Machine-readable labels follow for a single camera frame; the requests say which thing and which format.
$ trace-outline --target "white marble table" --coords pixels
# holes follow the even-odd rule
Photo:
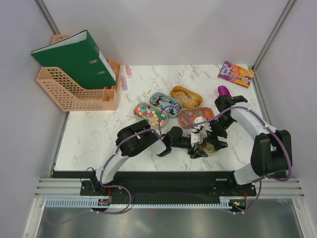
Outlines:
[[[253,110],[261,115],[256,94],[251,83],[249,89],[218,79],[221,65],[157,65],[132,66],[132,75],[127,76],[128,90],[121,89],[117,111],[71,112],[64,131],[56,161],[56,171],[82,171],[103,165],[115,150],[116,134],[122,128],[135,123],[133,109],[139,102],[149,102],[155,92],[169,95],[176,85],[182,85],[202,95],[203,107],[214,105],[218,97],[217,87],[225,85],[232,96],[243,95]],[[178,119],[169,119],[163,127],[166,133],[178,124]],[[158,157],[150,149],[130,158],[122,171],[229,171],[250,162],[253,141],[238,123],[228,130],[228,148],[207,158],[190,159],[187,150],[173,148],[165,157]]]

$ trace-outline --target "purple marker cap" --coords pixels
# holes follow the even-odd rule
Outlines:
[[[223,85],[218,87],[218,93],[220,96],[221,95],[228,95],[229,97],[231,97],[229,90]]]
[[[121,79],[122,79],[123,90],[127,90],[128,89],[128,85],[127,85],[127,80],[126,80],[125,76],[123,75]]]

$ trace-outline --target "gray wall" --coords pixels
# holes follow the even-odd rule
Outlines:
[[[36,83],[31,50],[53,35],[33,0],[0,4],[0,237],[21,237],[63,113]]]
[[[297,1],[258,69],[274,124],[292,135],[294,176],[317,222],[317,1]]]
[[[287,0],[44,0],[121,64],[253,64]]]

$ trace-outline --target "book cover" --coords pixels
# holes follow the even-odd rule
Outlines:
[[[61,68],[85,89],[116,84],[115,73],[87,30],[32,51],[31,55],[43,67]]]
[[[237,66],[234,63],[225,61],[220,70],[218,78],[248,88],[250,86],[253,75],[253,71]]]

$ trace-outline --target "pink marker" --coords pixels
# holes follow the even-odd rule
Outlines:
[[[130,67],[128,65],[126,65],[125,69],[127,70],[127,75],[130,76],[132,74]]]
[[[229,90],[223,85],[218,87],[218,93],[220,96],[221,95],[228,95],[229,97],[231,97]]]
[[[124,75],[122,76],[121,81],[122,81],[123,90],[128,90],[127,80]]]

